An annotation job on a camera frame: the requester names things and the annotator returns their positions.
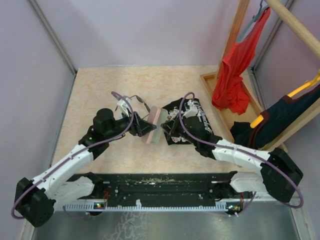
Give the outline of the pink glasses case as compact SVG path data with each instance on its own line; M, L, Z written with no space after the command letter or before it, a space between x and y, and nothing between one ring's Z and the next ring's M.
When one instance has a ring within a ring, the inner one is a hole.
M147 118L147 122L151 124L152 130L141 137L144 144L157 144L162 134L161 125L165 123L168 116L168 111L158 106L152 106Z

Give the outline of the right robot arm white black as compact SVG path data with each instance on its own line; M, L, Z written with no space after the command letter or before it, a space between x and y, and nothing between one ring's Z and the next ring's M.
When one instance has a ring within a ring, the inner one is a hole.
M229 162L249 173L236 172L223 185L223 192L235 198L240 192L264 192L285 205L289 205L294 194L304 203L299 183L303 173L290 156L281 148L272 151L257 150L232 143L212 132L201 129L194 117L162 123L161 127L170 137L182 137L194 145L203 157Z

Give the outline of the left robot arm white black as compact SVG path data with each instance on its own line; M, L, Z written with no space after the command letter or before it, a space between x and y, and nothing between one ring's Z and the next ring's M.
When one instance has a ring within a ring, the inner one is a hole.
M104 192L103 181L89 172L70 181L79 169L96 160L109 146L129 132L150 144L158 131L161 108L153 106L148 119L144 120L134 111L120 119L114 118L109 108L102 108L93 118L93 124L78 144L58 163L32 178L22 178L16 185L11 216L26 219L34 227L44 225L56 210L82 197L95 199Z

